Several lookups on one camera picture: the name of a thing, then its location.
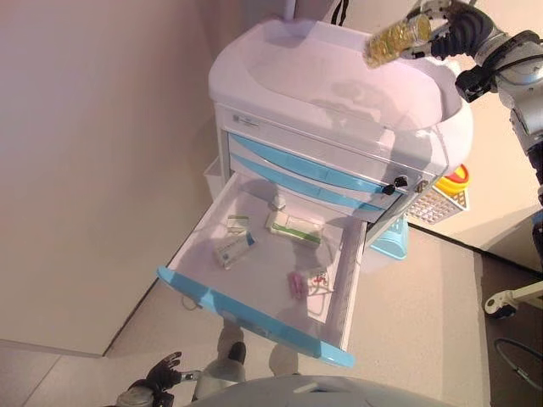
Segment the blue drawer trim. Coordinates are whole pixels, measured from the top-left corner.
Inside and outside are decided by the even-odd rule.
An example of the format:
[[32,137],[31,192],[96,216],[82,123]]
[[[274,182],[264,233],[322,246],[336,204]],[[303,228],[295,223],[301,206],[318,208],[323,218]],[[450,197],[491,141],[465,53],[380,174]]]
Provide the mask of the blue drawer trim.
[[320,188],[317,185],[313,185],[313,184],[310,184],[309,182],[305,182],[305,181],[299,180],[298,178],[294,178],[293,176],[288,176],[286,174],[283,174],[282,172],[275,171],[264,165],[257,164],[251,161],[250,159],[240,157],[237,154],[231,154],[231,155],[239,163],[243,164],[244,166],[246,166],[253,172],[257,173],[258,175],[263,176],[267,180],[271,182],[275,182],[276,184],[281,185],[285,188],[288,188],[292,191],[302,193],[306,195],[307,197],[320,199],[321,201],[324,201],[324,202],[329,202],[331,204],[345,206],[347,208],[352,208],[352,209],[384,210],[383,208],[379,208],[378,206],[373,206],[369,203],[363,203],[359,201],[358,199],[345,197],[343,195],[339,195],[336,192],[328,191],[327,189]]
[[311,178],[315,181],[324,182],[336,187],[351,189],[353,191],[383,193],[383,187],[363,180],[357,176],[352,176],[344,172],[327,167],[326,165],[318,164],[308,159],[302,159],[291,153],[285,153],[273,147],[268,147],[259,142],[249,140],[248,138],[238,136],[237,134],[229,133],[230,136],[242,146],[261,156],[263,159],[270,161],[278,167],[292,171],[300,176]]
[[185,277],[164,266],[159,267],[157,275],[160,280],[187,294],[203,308],[215,312],[235,322],[245,329],[268,337],[274,342],[283,343],[290,348],[314,358],[324,360],[333,365],[352,367],[355,358],[340,348],[307,335],[281,321],[271,318],[256,309],[236,301],[224,294]]

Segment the small bottle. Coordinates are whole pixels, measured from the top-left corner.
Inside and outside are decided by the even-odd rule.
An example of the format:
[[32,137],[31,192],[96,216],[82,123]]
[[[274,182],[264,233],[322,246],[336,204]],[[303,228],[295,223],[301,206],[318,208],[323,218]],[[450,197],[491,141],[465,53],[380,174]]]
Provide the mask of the small bottle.
[[393,61],[404,49],[429,41],[431,35],[432,27],[426,14],[399,21],[368,40],[364,52],[366,64],[377,68]]

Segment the red object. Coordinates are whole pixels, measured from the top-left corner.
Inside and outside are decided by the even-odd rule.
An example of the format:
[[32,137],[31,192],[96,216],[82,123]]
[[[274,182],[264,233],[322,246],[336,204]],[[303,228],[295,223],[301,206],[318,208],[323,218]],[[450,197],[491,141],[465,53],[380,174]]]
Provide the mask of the red object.
[[453,182],[456,182],[457,184],[463,184],[465,182],[469,181],[469,172],[467,172],[467,168],[464,164],[460,164],[460,166],[450,174],[449,176],[445,176],[447,180],[451,180]]

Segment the wall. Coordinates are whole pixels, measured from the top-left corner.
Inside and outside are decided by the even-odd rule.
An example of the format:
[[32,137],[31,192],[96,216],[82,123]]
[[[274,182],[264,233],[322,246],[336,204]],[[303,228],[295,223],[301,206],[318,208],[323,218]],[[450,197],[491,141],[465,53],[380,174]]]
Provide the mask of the wall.
[[232,0],[0,5],[0,339],[101,354],[210,197]]
[[[412,0],[355,0],[345,26],[376,32],[405,16]],[[543,2],[479,0],[477,7],[512,34],[531,29],[543,35]],[[328,11],[329,21],[333,8]],[[457,59],[463,69],[473,66]],[[435,226],[421,226],[476,248],[488,250],[535,270],[540,261],[531,238],[530,216],[540,209],[535,171],[524,156],[509,123],[509,111],[497,95],[487,94],[471,105],[475,123],[472,151],[466,160],[471,174],[471,210]]]

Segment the basket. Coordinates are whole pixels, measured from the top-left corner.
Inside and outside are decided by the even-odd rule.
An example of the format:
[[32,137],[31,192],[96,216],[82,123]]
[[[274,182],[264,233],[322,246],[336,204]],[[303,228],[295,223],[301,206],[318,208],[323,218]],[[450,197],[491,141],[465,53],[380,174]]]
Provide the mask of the basket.
[[430,225],[441,222],[464,210],[469,210],[467,189],[453,197],[432,187],[427,193],[417,199],[406,211],[409,216],[417,218]]

